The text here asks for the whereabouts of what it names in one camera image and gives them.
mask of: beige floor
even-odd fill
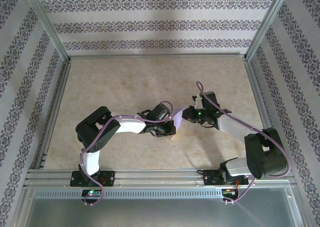
[[[193,104],[196,80],[214,91],[222,108],[261,126],[243,60],[240,57],[77,59],[59,109],[45,169],[76,169],[82,148],[76,125],[100,106],[114,114],[135,114],[160,101],[176,108]],[[100,167],[203,168],[245,155],[230,134],[183,121],[177,134],[118,133],[101,150]]]

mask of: striped wallpaper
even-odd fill
[[[70,56],[244,54],[272,0],[41,0]]]
[[[320,226],[320,0],[285,0],[251,60],[290,153],[311,226]]]
[[[27,0],[0,0],[0,227],[11,226],[62,68]]]

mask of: purple cable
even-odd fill
[[[282,148],[282,146],[277,143],[273,138],[271,138],[269,135],[263,133],[261,130],[253,127],[252,125],[242,121],[241,119],[238,119],[237,117],[234,117],[230,114],[228,114],[227,112],[225,112],[222,108],[220,108],[216,103],[214,103],[211,99],[209,99],[209,97],[204,93],[204,86],[202,85],[202,83],[200,81],[196,81],[195,82],[196,86],[198,87],[198,89],[200,90],[200,94],[203,95],[207,101],[209,101],[209,103],[211,103],[214,107],[216,107],[220,112],[222,112],[224,115],[228,116],[230,119],[232,119],[233,121],[236,121],[238,123],[240,123],[241,125],[243,125],[244,127],[250,129],[250,130],[253,130],[253,131],[256,131],[257,133],[259,133],[260,135],[262,135],[263,137],[265,137],[267,140],[271,141],[284,155],[285,159],[286,159],[286,162],[287,162],[287,169],[284,173],[282,174],[273,174],[273,175],[269,175],[270,177],[273,177],[273,178],[281,178],[281,177],[284,177],[286,176],[290,170],[291,170],[291,164],[289,162],[289,157],[287,155],[287,153],[285,152],[285,150]],[[234,202],[237,202],[238,200],[240,200],[247,192],[248,190],[250,189],[250,187],[253,185],[253,183],[255,182],[256,178],[254,178],[252,180],[252,182],[248,185],[248,187],[246,188],[246,190],[235,200],[231,199],[231,198],[228,198],[228,197],[224,197],[225,199],[227,200],[230,200],[230,202],[228,203],[234,203]]]
[[[133,115],[116,115],[116,116],[113,116],[113,117],[111,117],[111,118],[104,124],[104,126],[100,129],[99,133],[98,133],[97,136],[94,138],[94,140],[91,142],[91,144],[89,144],[89,146],[88,146],[87,148],[81,149],[81,153],[80,153],[80,167],[81,167],[82,171],[84,172],[84,174],[85,174],[93,183],[95,183],[96,185],[98,185],[99,187],[101,187],[101,192],[102,192],[101,195],[100,195],[100,198],[97,199],[95,202],[90,203],[90,204],[89,204],[90,206],[96,205],[97,203],[99,203],[99,202],[103,199],[103,197],[105,196],[105,188],[104,188],[104,186],[103,186],[101,183],[99,183],[98,181],[96,181],[94,178],[92,178],[92,177],[88,174],[88,172],[87,172],[87,170],[86,170],[86,168],[85,168],[84,156],[83,156],[83,154],[86,153],[86,152],[88,152],[88,151],[95,145],[95,143],[96,143],[97,140],[100,138],[100,136],[102,135],[102,133],[105,131],[105,129],[107,128],[107,126],[111,123],[111,121],[113,121],[113,120],[115,120],[115,119],[125,117],[125,118],[128,118],[128,119],[140,120],[140,121],[143,121],[143,122],[147,121],[147,122],[149,122],[149,123],[161,123],[161,122],[166,122],[166,121],[171,117],[171,115],[172,115],[172,113],[173,113],[173,111],[174,111],[174,107],[173,107],[173,105],[172,105],[169,101],[162,101],[162,102],[160,102],[159,104],[162,104],[162,103],[167,103],[167,104],[169,104],[170,107],[171,107],[171,110],[170,110],[170,112],[169,112],[169,115],[168,115],[166,118],[164,118],[164,119],[162,119],[162,120],[148,120],[148,119],[141,118],[141,117],[137,117],[137,116],[133,116]],[[88,204],[88,203],[86,202],[87,197],[88,197],[88,196],[85,196],[85,197],[84,197],[84,200],[83,200],[85,205]]]

